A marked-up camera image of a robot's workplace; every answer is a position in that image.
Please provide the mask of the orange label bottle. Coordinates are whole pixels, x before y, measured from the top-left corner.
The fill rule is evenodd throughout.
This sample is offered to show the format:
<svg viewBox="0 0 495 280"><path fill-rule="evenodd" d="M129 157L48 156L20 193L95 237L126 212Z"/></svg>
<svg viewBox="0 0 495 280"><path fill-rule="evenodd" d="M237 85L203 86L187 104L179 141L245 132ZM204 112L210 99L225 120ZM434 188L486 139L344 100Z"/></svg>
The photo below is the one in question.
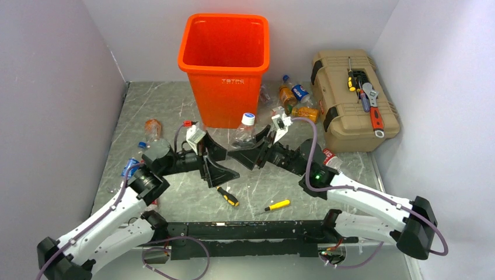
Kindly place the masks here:
<svg viewBox="0 0 495 280"><path fill-rule="evenodd" d="M162 136L162 124L157 119L149 119L145 122L144 131L147 143L157 141Z"/></svg>

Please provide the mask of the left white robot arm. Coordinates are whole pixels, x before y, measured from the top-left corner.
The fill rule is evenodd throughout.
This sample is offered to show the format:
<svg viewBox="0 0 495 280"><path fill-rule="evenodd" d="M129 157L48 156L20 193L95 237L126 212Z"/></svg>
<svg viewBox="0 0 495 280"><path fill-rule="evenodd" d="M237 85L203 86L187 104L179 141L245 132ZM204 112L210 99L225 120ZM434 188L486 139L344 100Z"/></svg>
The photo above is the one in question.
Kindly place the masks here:
<svg viewBox="0 0 495 280"><path fill-rule="evenodd" d="M221 166L227 151L209 133L188 134L190 150L175 151L165 139L150 143L141 160L124 173L120 191L78 227L37 245L37 279L91 279L106 264L130 249L162 244L168 223L147 207L170 186L165 176L198 170L209 187L238 179L239 173Z"/></svg>

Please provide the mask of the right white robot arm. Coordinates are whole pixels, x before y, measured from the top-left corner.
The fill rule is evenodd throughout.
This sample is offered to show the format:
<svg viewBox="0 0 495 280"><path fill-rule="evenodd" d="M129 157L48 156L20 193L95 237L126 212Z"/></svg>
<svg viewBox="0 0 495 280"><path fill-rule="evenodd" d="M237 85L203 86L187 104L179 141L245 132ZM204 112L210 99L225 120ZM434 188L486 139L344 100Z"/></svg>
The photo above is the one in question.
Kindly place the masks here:
<svg viewBox="0 0 495 280"><path fill-rule="evenodd" d="M266 127L249 148L229 151L228 156L246 168L271 163L302 177L299 185L313 196L341 202L365 212L364 216L331 209L322 221L322 236L329 242L362 237L394 244L403 254L426 260L430 254L445 256L448 243L438 228L429 200L410 200L367 187L323 163L324 153L313 136L296 150L276 141Z"/></svg>

